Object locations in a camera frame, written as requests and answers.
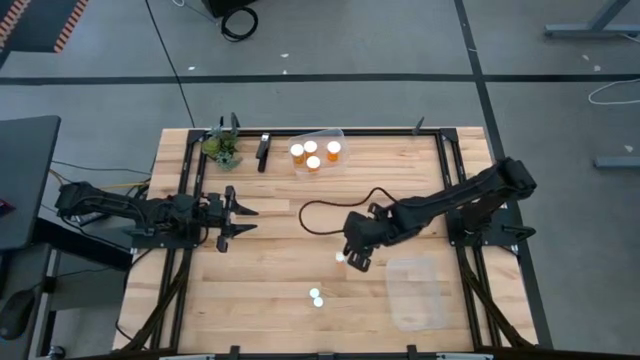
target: white cable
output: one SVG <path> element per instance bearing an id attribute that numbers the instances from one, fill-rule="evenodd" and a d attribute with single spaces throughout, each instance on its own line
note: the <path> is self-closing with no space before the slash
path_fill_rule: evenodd
<path id="1" fill-rule="evenodd" d="M 629 35 L 625 35 L 625 34 L 621 34 L 620 36 L 622 36 L 625 39 L 631 40 L 633 42 L 636 42 L 638 44 L 640 44 L 640 40 L 638 39 L 634 39 Z M 593 91 L 591 94 L 589 94 L 589 102 L 593 105 L 631 105 L 631 104 L 640 104 L 640 99 L 639 100 L 629 100 L 629 101 L 608 101 L 608 102 L 602 102 L 602 101 L 595 101 L 593 100 L 593 96 L 605 89 L 608 89 L 612 86 L 616 86 L 616 85 L 620 85 L 620 84 L 631 84 L 631 83 L 635 83 L 635 82 L 640 82 L 640 79 L 633 79 L 633 80 L 625 80 L 625 81 L 616 81 L 613 82 L 611 84 L 605 85 L 601 88 L 596 89 L 595 91 Z"/>

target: white lid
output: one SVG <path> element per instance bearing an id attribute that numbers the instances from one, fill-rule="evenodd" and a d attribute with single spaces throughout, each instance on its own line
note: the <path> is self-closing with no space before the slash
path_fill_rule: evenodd
<path id="1" fill-rule="evenodd" d="M 310 169 L 317 169 L 320 167 L 320 159 L 317 156 L 310 156 L 307 159 L 307 167 Z"/>
<path id="2" fill-rule="evenodd" d="M 318 144 L 315 141 L 309 140 L 304 143 L 304 151 L 315 152 L 316 150 L 318 150 Z"/>
<path id="3" fill-rule="evenodd" d="M 295 144 L 291 146 L 291 155 L 293 156 L 302 156 L 304 154 L 304 148 L 300 144 Z"/>
<path id="4" fill-rule="evenodd" d="M 340 143 L 337 141 L 332 141 L 327 144 L 327 150 L 329 150 L 329 152 L 332 154 L 339 153 L 341 148 L 342 148 L 342 145 L 340 145 Z"/>

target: black desk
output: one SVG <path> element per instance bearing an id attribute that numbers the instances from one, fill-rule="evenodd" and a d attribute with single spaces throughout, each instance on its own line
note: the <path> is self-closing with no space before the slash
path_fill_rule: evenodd
<path id="1" fill-rule="evenodd" d="M 59 127 L 57 116 L 0 121 L 0 198 L 16 208 L 0 218 L 0 308 L 15 292 L 40 284 L 25 333 L 13 341 L 0 339 L 2 359 L 29 355 L 42 294 L 45 288 L 48 293 L 55 288 L 54 279 L 47 277 L 52 249 L 117 270 L 125 271 L 131 264 L 127 252 L 38 218 Z M 44 335 L 38 337 L 37 356 L 46 354 L 54 319 L 54 312 L 42 319 Z"/>

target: wood grain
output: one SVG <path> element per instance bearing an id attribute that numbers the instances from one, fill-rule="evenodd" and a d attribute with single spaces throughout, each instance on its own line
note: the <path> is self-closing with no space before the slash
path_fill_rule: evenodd
<path id="1" fill-rule="evenodd" d="M 458 133 L 469 175 L 490 166 L 482 128 L 458 128 Z M 163 132 L 150 197 L 177 191 L 186 134 L 185 129 Z M 256 171 L 258 139 L 241 139 L 238 149 L 244 160 L 230 173 L 208 162 L 204 191 L 220 192 L 233 185 L 240 203 L 259 211 L 260 216 L 235 218 L 237 223 L 254 223 L 258 228 L 232 240 L 228 253 L 216 252 L 215 230 L 212 240 L 195 251 L 180 352 L 227 353 L 231 345 L 240 345 L 244 353 L 402 352 L 407 344 L 416 344 L 419 351 L 471 350 L 460 275 L 443 217 L 413 240 L 377 250 L 367 273 L 335 261 L 345 242 L 341 234 L 313 236 L 297 219 L 298 210 L 309 200 L 357 202 L 375 186 L 397 198 L 442 190 L 433 138 L 348 138 L 351 155 L 345 172 L 308 180 L 294 174 L 287 140 L 273 139 L 264 174 Z M 450 149 L 448 153 L 453 163 Z M 193 159 L 188 193 L 193 191 L 198 156 Z M 389 203 L 382 194 L 371 201 Z M 366 206 L 310 206 L 304 221 L 318 231 L 340 229 L 352 210 L 364 213 Z M 155 306 L 164 256 L 163 250 L 154 250 L 131 272 L 120 316 L 121 327 L 130 334 Z M 386 264 L 391 259 L 417 257 L 426 257 L 434 265 L 430 283 L 440 290 L 446 323 L 440 329 L 402 332 L 392 319 Z M 504 250 L 488 248 L 485 261 L 496 303 L 524 336 L 535 341 L 516 259 Z M 407 281 L 410 288 L 414 283 Z M 315 308 L 308 295 L 313 287 L 321 291 L 322 308 Z M 164 344 L 172 318 L 168 314 Z M 488 339 L 483 312 L 479 318 L 484 339 Z M 117 335 L 114 347 L 125 343 Z"/>

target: clear plastic bin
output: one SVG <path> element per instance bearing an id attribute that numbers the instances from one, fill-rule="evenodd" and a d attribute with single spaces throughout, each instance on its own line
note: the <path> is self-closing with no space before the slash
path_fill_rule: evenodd
<path id="1" fill-rule="evenodd" d="M 303 145 L 309 140 L 315 141 L 318 144 L 316 156 L 320 159 L 320 168 L 316 172 L 309 172 L 306 164 L 296 164 L 293 156 L 291 156 L 289 152 L 293 170 L 298 177 L 313 178 L 317 176 L 336 175 L 344 171 L 349 162 L 349 147 L 347 146 L 347 141 L 342 130 L 334 128 L 292 137 L 289 139 L 289 149 L 295 144 Z M 329 151 L 327 150 L 327 145 L 331 141 L 340 143 L 341 149 L 336 161 L 329 161 L 328 159 Z"/>
<path id="2" fill-rule="evenodd" d="M 401 331 L 445 326 L 442 295 L 432 258 L 389 260 L 387 293 L 393 322 Z"/>

